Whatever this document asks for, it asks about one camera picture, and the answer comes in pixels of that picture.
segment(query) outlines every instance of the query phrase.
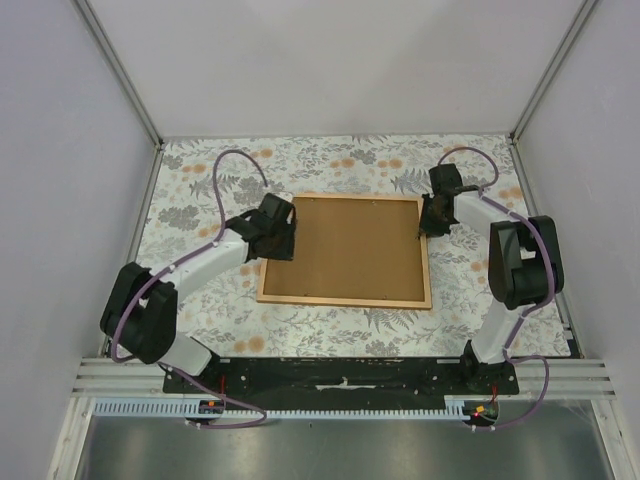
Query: wall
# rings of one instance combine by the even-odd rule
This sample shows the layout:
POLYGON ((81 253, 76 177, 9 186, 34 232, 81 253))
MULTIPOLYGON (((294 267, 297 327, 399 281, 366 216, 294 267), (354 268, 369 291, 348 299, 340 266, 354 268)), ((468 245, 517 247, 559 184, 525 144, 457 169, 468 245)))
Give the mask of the wall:
POLYGON ((578 333, 607 363, 640 444, 640 3, 600 2, 525 131, 523 162, 555 217, 578 333))
POLYGON ((0 13, 0 464, 45 477, 152 146, 68 0, 0 13))
POLYGON ((163 136, 506 132, 581 0, 92 0, 163 136))

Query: gray floor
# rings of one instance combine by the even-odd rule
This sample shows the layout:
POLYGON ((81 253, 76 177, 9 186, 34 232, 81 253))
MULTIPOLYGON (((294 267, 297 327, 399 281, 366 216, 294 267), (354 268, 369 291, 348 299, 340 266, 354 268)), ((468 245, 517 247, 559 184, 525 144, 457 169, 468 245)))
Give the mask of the gray floor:
MULTIPOLYGON (((524 408, 504 402, 502 417, 524 408)), ((302 421, 197 431, 94 418, 77 480, 613 479, 590 404, 548 403, 525 425, 472 434, 423 421, 302 421)))

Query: floral pattern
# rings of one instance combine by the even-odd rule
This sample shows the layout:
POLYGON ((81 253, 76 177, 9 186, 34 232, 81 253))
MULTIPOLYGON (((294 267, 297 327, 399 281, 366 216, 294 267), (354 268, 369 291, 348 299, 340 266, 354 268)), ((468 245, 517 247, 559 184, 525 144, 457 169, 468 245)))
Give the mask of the floral pattern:
MULTIPOLYGON (((211 168, 223 150, 250 153, 270 181, 263 183, 241 156, 219 168, 228 216, 254 208, 266 192, 419 195, 428 170, 447 150, 480 148, 500 169, 489 196, 526 213, 506 139, 498 135, 357 135, 341 137, 179 140, 165 149, 140 246, 143 265, 166 264, 201 245, 220 228, 211 168)), ((471 152, 456 162, 465 183, 484 183, 492 170, 471 152)), ((482 324, 491 303, 487 243, 464 225, 429 240, 433 309, 385 310, 258 304, 259 263, 212 279, 179 307, 178 329, 221 355, 248 356, 456 356, 482 324)), ((513 353, 569 355, 554 304, 533 315, 513 353)))

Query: cable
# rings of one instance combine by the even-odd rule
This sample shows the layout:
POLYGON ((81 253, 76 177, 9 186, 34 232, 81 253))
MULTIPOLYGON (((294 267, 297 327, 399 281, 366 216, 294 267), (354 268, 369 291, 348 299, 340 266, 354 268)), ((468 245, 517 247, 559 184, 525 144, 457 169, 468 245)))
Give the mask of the cable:
MULTIPOLYGON (((269 183, 267 182, 267 178, 265 177, 264 172, 262 171, 262 168, 260 168, 260 165, 258 165, 258 163, 251 157, 251 155, 243 152, 242 150, 238 150, 238 149, 225 150, 220 155, 218 155, 218 157, 216 158, 215 162, 213 163, 213 177, 212 177, 213 193, 214 193, 214 196, 216 198, 216 202, 218 203, 218 209, 220 211, 220 230, 218 231, 218 234, 216 235, 216 237, 210 243, 207 243, 206 245, 203 245, 203 246, 201 246, 199 248, 196 248, 192 252, 189 252, 186 255, 180 257, 179 259, 177 259, 172 264, 167 265, 166 267, 164 267, 162 270, 160 270, 158 273, 156 273, 153 277, 151 277, 142 286, 142 288, 140 288, 140 290, 138 290, 135 293, 135 295, 133 296, 133 298, 131 299, 131 301, 127 305, 127 308, 125 308, 124 312, 122 313, 122 316, 120 317, 120 320, 118 321, 118 325, 116 326, 116 330, 115 330, 115 332, 113 334, 113 337, 112 337, 110 353, 111 353, 111 359, 114 362, 116 362, 116 363, 124 363, 124 362, 127 362, 127 361, 129 361, 129 360, 134 358, 133 355, 129 355, 129 356, 126 356, 126 357, 118 356, 118 345, 120 343, 120 336, 122 335, 122 330, 124 329, 124 326, 127 323, 127 320, 131 316, 131 312, 133 312, 134 308, 138 305, 138 302, 140 301, 140 299, 151 288, 151 286, 153 286, 153 284, 155 284, 160 278, 165 276, 167 273, 172 272, 173 270, 175 270, 176 268, 178 268, 180 265, 184 264, 185 262, 188 262, 189 260, 191 260, 192 258, 197 257, 201 253, 206 252, 209 249, 215 248, 215 247, 218 246, 218 241, 222 238, 222 236, 224 235, 225 229, 226 229, 226 227, 225 227, 226 215, 225 215, 225 211, 224 211, 224 205, 222 204, 222 196, 220 195, 220 189, 218 187, 218 165, 220 164, 220 161, 225 156, 227 156, 227 155, 229 155, 231 153, 236 153, 238 155, 242 155, 243 157, 245 157, 248 160, 250 160, 251 163, 253 163, 253 165, 258 170, 258 173, 260 173, 260 176, 262 177, 262 180, 264 181, 265 187, 269 186, 269 183)), ((169 368, 169 366, 167 366, 167 365, 161 365, 161 368, 162 367, 169 368)), ((258 425, 259 423, 262 423, 262 422, 264 422, 266 420, 267 413, 263 409, 261 409, 260 407, 256 407, 254 405, 250 405, 248 403, 244 403, 244 402, 241 402, 239 400, 235 400, 235 399, 233 399, 231 397, 227 397, 226 395, 223 395, 223 394, 220 394, 220 393, 215 393, 212 390, 210 390, 207 387, 205 387, 204 385, 202 385, 195 378, 191 377, 188 373, 183 372, 182 370, 179 370, 179 369, 176 369, 176 368, 173 368, 173 367, 171 367, 171 368, 173 369, 173 371, 175 373, 180 375, 182 378, 184 378, 185 380, 187 380, 188 382, 190 382, 194 386, 198 387, 203 392, 220 398, 223 401, 225 408, 226 408, 226 404, 228 402, 228 403, 231 403, 233 405, 237 405, 239 407, 243 407, 243 408, 247 408, 249 410, 253 410, 253 411, 258 412, 258 413, 260 413, 262 415, 261 418, 259 418, 257 420, 252 420, 252 421, 249 421, 249 422, 228 424, 228 425, 202 425, 200 428, 208 428, 208 429, 213 429, 214 427, 216 429, 246 428, 246 427, 251 427, 251 426, 254 426, 254 425, 258 425)))
POLYGON ((531 409, 525 413, 524 415, 522 415, 519 418, 516 418, 514 420, 510 420, 506 423, 500 424, 500 425, 492 425, 490 427, 475 427, 473 429, 473 431, 481 431, 481 432, 494 432, 497 430, 504 430, 506 428, 515 426, 515 425, 519 425, 520 423, 524 422, 525 420, 527 420, 528 418, 530 418, 532 415, 534 415, 538 409, 542 406, 542 401, 544 400, 544 397, 547 394, 547 390, 549 388, 549 379, 551 376, 551 372, 549 370, 549 362, 547 361, 547 359, 545 357, 543 357, 542 355, 528 355, 526 357, 522 357, 522 358, 518 358, 518 359, 513 359, 509 356, 508 353, 508 349, 511 347, 511 344, 513 343, 513 341, 515 340, 516 336, 518 335, 518 332, 520 331, 520 328, 522 327, 522 325, 524 324, 526 318, 531 315, 533 312, 540 310, 541 308, 547 306, 549 303, 551 303, 551 301, 553 300, 553 298, 555 297, 555 278, 553 275, 553 269, 551 267, 551 259, 549 257, 549 252, 547 251, 547 247, 544 244, 544 241, 542 240, 542 237, 540 236, 540 233, 538 232, 538 230, 536 230, 536 228, 533 226, 533 224, 525 217, 523 217, 522 215, 509 210, 507 207, 501 205, 500 203, 496 202, 495 200, 492 200, 491 198, 488 198, 484 195, 484 189, 488 188, 492 185, 495 185, 496 182, 498 181, 498 177, 500 175, 499 171, 498 171, 498 166, 496 165, 496 162, 486 153, 484 153, 482 150, 479 150, 477 148, 473 148, 473 147, 457 147, 454 148, 453 150, 449 150, 447 153, 445 153, 440 160, 438 161, 438 165, 442 164, 442 162, 444 161, 445 158, 447 158, 449 155, 451 155, 453 152, 456 151, 460 151, 460 150, 470 150, 472 152, 476 152, 480 155, 482 155, 485 159, 487 159, 487 161, 491 164, 491 166, 493 167, 495 176, 494 179, 485 184, 485 185, 481 185, 480 186, 480 190, 478 192, 479 196, 480 196, 480 200, 484 201, 485 203, 491 205, 493 208, 496 208, 497 210, 501 211, 502 213, 515 218, 516 220, 518 220, 519 222, 521 222, 525 227, 527 227, 527 229, 531 232, 531 235, 533 236, 533 238, 536 241, 536 244, 538 245, 538 249, 540 250, 540 254, 542 256, 542 262, 544 263, 544 269, 547 275, 547 286, 548 286, 548 291, 547 291, 547 296, 545 297, 545 299, 536 305, 532 305, 531 307, 527 308, 526 310, 524 310, 522 312, 522 314, 518 317, 518 321, 517 323, 514 325, 513 329, 511 330, 511 333, 509 334, 509 337, 507 338, 507 341, 504 344, 504 347, 502 349, 502 353, 504 355, 504 358, 507 362, 509 362, 512 365, 518 365, 520 363, 523 362, 527 362, 529 360, 540 360, 543 365, 544 365, 544 384, 542 386, 542 391, 540 392, 540 396, 538 397, 538 399, 536 400, 536 402, 534 403, 533 407, 531 407, 531 409))

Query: brown board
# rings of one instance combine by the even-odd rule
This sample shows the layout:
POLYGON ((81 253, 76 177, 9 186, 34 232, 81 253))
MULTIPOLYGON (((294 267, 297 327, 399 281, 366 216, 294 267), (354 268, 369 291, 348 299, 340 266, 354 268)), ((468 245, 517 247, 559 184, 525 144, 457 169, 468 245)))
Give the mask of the brown board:
POLYGON ((258 302, 432 307, 421 198, 308 193, 293 204, 293 261, 263 261, 258 302))

